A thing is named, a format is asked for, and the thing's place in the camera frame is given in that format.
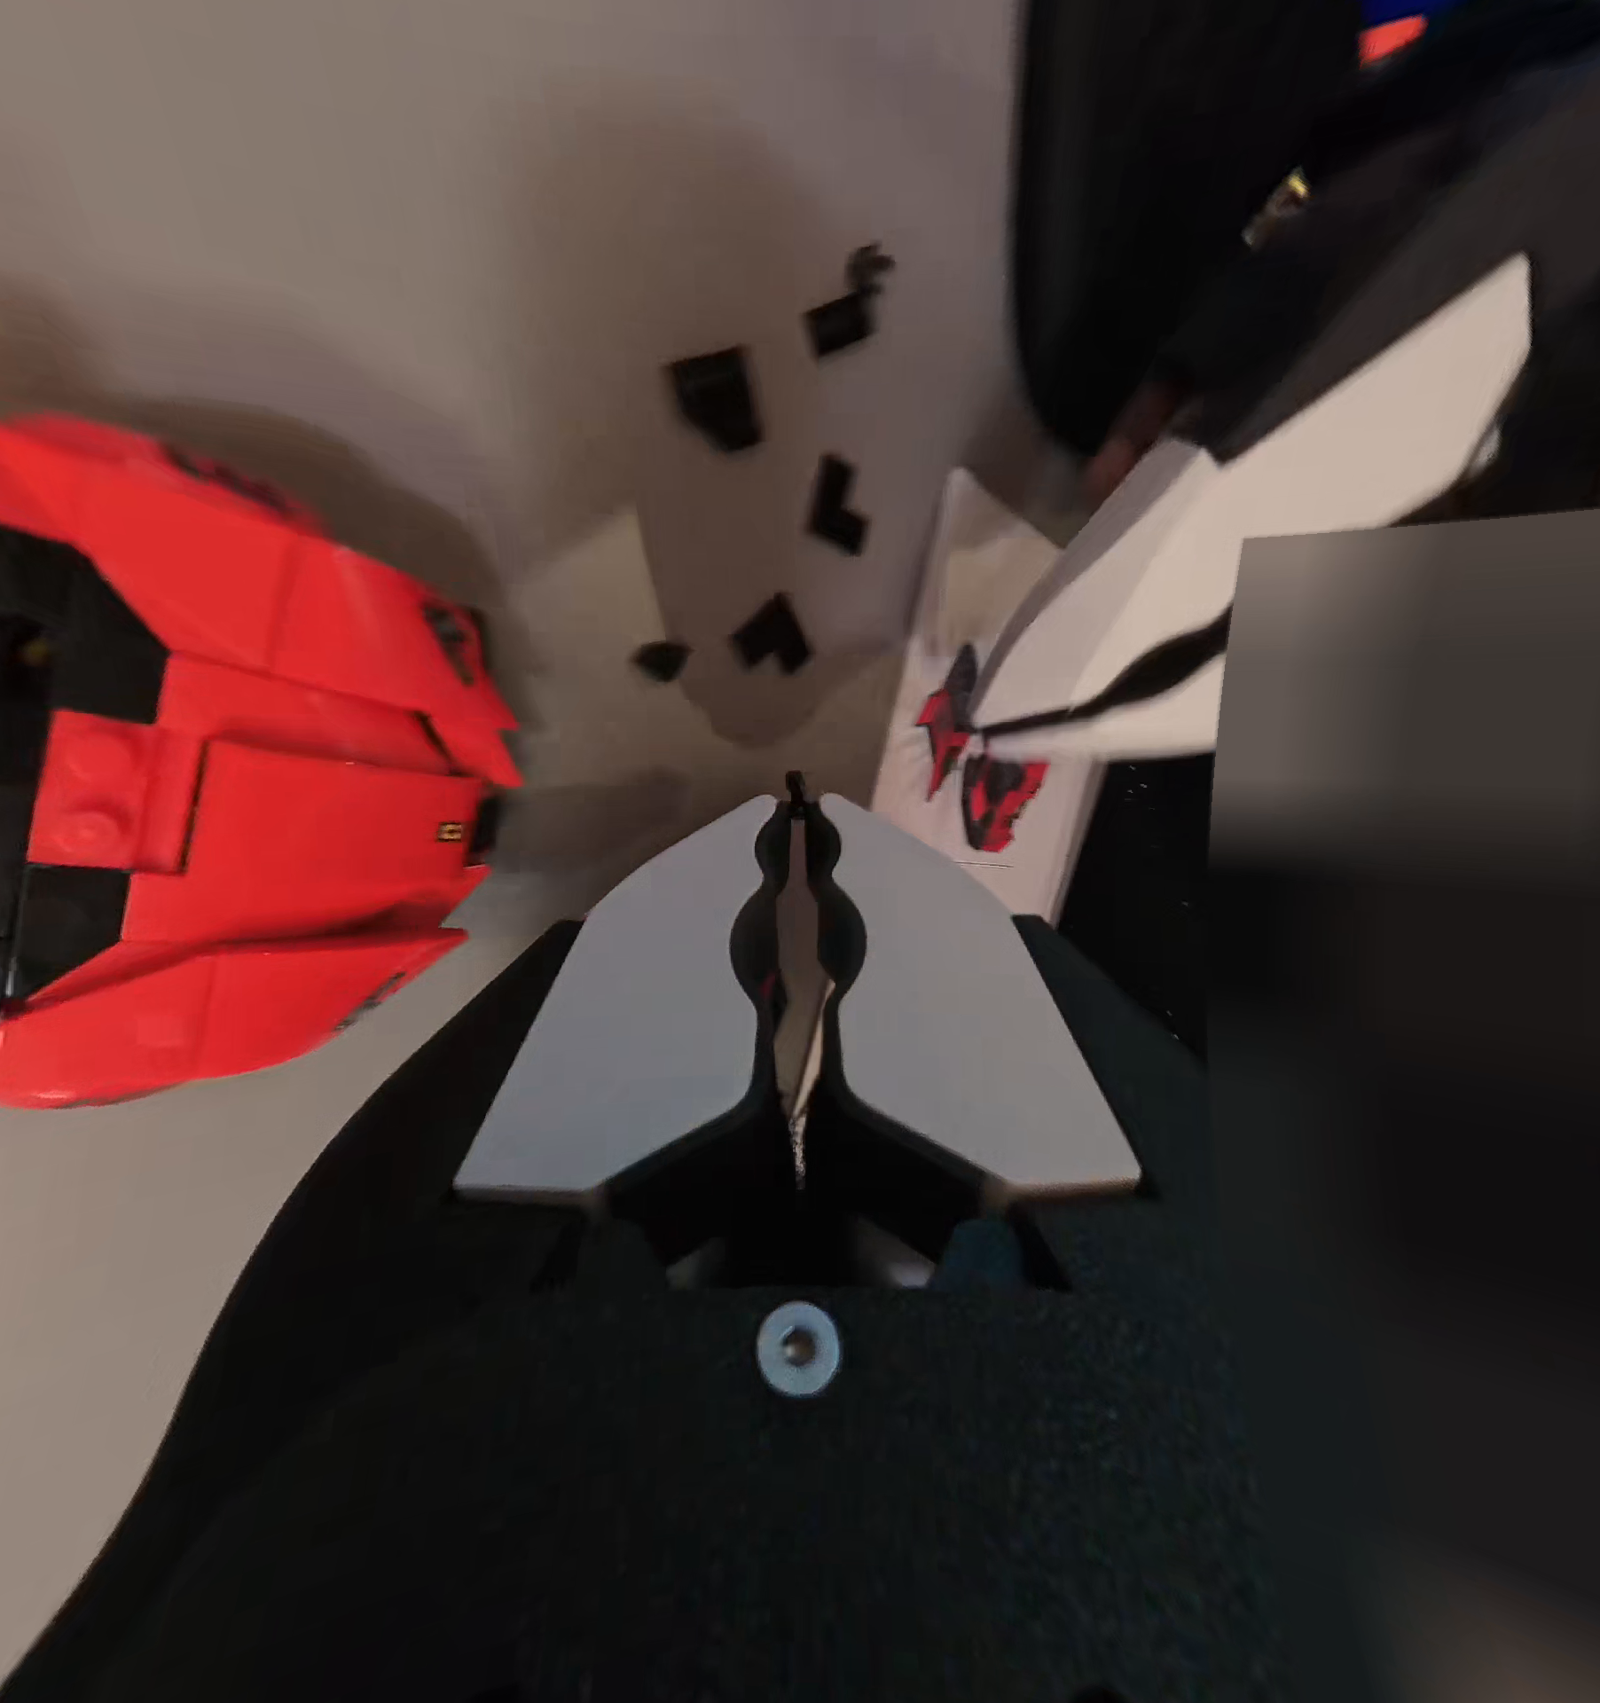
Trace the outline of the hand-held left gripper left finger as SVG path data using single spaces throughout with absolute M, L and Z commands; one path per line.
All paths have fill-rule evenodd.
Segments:
M 788 801 L 752 796 L 581 920 L 466 1157 L 466 1198 L 585 1198 L 756 1102 L 784 1004 Z

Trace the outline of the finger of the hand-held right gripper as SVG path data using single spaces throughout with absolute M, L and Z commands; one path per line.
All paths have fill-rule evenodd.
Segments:
M 1215 731 L 1240 552 L 1371 530 L 1450 489 L 1532 342 L 1515 251 L 1240 457 L 1167 438 L 1024 595 L 977 672 L 981 731 Z
M 1160 758 L 1197 756 L 1218 741 L 1225 655 L 1211 658 L 1188 681 L 1108 715 L 1072 718 L 1051 729 L 995 735 L 998 758 Z

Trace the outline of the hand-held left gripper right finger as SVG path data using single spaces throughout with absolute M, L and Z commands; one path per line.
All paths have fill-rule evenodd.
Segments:
M 815 801 L 833 1075 L 853 1108 L 963 1162 L 991 1202 L 1123 1195 L 1140 1162 L 1015 910 L 844 796 Z

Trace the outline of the person's right forearm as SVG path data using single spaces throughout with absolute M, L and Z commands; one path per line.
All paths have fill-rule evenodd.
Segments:
M 1024 2 L 1011 311 L 1051 440 L 1103 448 L 1356 34 L 1359 2 Z

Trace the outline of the lego instruction booklet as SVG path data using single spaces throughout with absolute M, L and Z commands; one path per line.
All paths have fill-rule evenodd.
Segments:
M 938 493 L 937 534 L 926 553 L 913 632 L 902 660 L 892 722 L 883 741 L 869 811 L 892 818 L 912 838 L 949 856 L 1011 910 L 1051 921 L 1078 862 L 1095 769 L 1062 758 L 1037 777 L 1022 804 L 1008 848 L 972 848 L 963 817 L 963 765 L 937 777 L 934 729 L 921 723 L 930 696 L 945 696 L 954 665 L 985 660 L 1011 610 L 1057 564 L 1059 549 L 991 499 L 969 470 L 954 470 Z

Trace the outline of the black L-shaped lego plate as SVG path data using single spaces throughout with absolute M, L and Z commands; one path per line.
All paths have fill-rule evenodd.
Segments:
M 746 672 L 772 665 L 782 675 L 799 675 L 812 665 L 812 640 L 788 600 L 788 595 L 766 597 L 733 632 L 733 660 Z
M 869 536 L 869 520 L 853 509 L 853 478 L 853 461 L 820 457 L 808 504 L 808 536 L 849 559 L 858 559 Z

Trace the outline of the red lego sports car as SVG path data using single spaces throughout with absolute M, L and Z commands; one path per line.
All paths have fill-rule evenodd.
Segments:
M 0 1107 L 278 1066 L 407 990 L 511 731 L 480 619 L 278 489 L 0 420 Z

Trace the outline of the black lego slope piece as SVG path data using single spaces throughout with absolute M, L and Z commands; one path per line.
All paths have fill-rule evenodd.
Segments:
M 664 368 L 682 420 L 719 457 L 762 445 L 762 412 L 752 393 L 746 346 L 724 346 Z

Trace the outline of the person's right hand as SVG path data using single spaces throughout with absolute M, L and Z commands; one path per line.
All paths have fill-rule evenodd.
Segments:
M 1097 509 L 1162 438 L 1183 403 L 1183 388 L 1147 377 L 1114 418 L 1103 445 L 1081 470 L 1081 493 Z

